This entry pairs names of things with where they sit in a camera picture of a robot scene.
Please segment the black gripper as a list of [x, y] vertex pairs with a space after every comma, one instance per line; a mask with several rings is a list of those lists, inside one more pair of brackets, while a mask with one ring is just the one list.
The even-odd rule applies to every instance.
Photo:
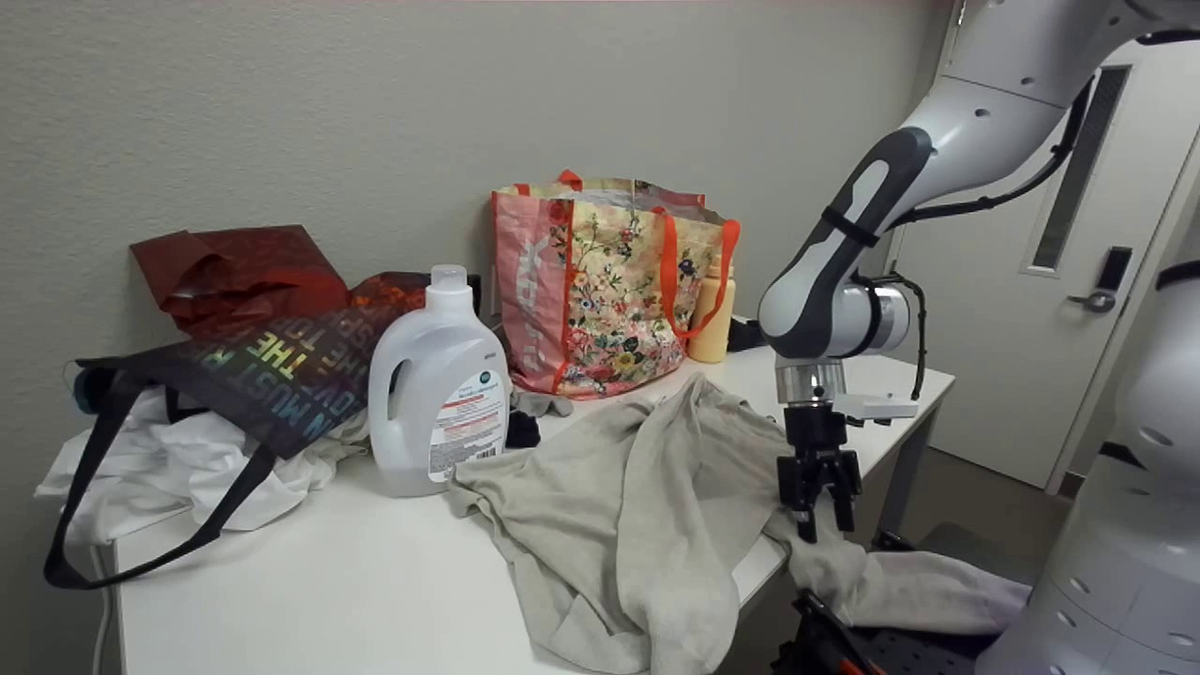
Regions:
[[849, 420], [820, 410], [787, 410], [785, 431], [790, 455], [776, 460], [781, 497], [794, 536], [816, 542], [814, 497], [830, 491], [831, 520], [854, 534], [857, 456], [849, 449]]

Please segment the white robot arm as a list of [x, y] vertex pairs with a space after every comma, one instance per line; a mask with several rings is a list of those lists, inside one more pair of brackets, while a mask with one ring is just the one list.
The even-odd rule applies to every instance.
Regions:
[[[1185, 40], [1195, 25], [1200, 0], [990, 0], [926, 99], [857, 159], [762, 301], [790, 444], [776, 485], [801, 536], [816, 534], [816, 502], [849, 515], [857, 479], [845, 424], [862, 406], [841, 365], [899, 346], [912, 319], [896, 290], [857, 272], [862, 250], [1027, 160], [1115, 50]], [[1081, 491], [1031, 599], [975, 675], [1200, 675], [1195, 270], [1166, 265], [1155, 301], [1116, 396], [1131, 455]]]

